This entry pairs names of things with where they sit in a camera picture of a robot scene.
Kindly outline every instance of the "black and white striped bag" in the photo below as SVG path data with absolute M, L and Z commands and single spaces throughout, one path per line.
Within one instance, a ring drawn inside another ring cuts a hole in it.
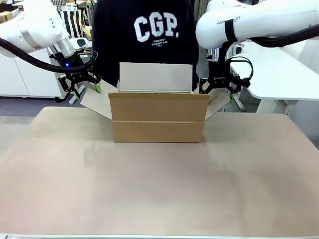
M 59 14 L 65 23 L 66 30 L 72 38 L 84 37 L 82 26 L 84 16 L 82 10 L 60 10 Z

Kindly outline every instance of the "sleeve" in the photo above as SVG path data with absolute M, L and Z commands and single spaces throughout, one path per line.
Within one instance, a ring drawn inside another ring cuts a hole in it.
M 195 24 L 195 18 L 194 18 L 194 11 L 191 6 L 191 3 L 189 0 L 186 0 L 186 11 L 187 11 L 187 26 L 188 26 L 188 32 L 187 32 L 187 41 L 189 42 L 189 57 L 190 62 L 193 65 L 193 90 L 197 88 L 197 84 L 199 82 L 198 75 L 196 74 L 196 68 L 199 58 L 199 46 L 196 39 L 196 24 Z
M 99 0 L 93 19 L 93 50 L 98 53 L 96 70 L 102 79 L 116 87 L 120 74 L 120 63 L 116 53 L 115 19 L 107 0 Z

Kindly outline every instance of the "silver metal ring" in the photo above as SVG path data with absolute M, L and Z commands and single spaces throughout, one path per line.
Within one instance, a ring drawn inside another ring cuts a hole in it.
M 36 50 L 39 50 L 39 49 L 42 49 L 43 47 L 40 46 L 33 38 L 32 36 L 30 35 L 29 31 L 27 30 L 26 28 L 26 24 L 25 24 L 25 21 L 24 21 L 24 17 L 20 18 L 19 19 L 19 29 L 20 29 L 20 32 L 22 34 L 22 36 L 24 37 L 24 39 L 26 40 L 26 42 L 31 46 L 33 47 L 34 49 Z

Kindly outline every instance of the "black sweatshirt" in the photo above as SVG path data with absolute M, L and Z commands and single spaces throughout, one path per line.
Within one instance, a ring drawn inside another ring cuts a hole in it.
M 97 70 L 113 86 L 120 62 L 193 65 L 198 43 L 189 0 L 98 0 L 93 22 Z

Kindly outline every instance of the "cabinet door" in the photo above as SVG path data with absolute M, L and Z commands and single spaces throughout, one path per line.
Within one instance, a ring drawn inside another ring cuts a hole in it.
M 22 76 L 14 58 L 0 54 L 0 95 L 2 96 L 28 96 L 29 92 L 23 82 Z
M 46 49 L 32 52 L 30 55 L 40 61 L 51 64 Z M 16 58 L 16 63 L 31 96 L 61 97 L 58 80 L 53 72 L 32 66 L 19 58 Z

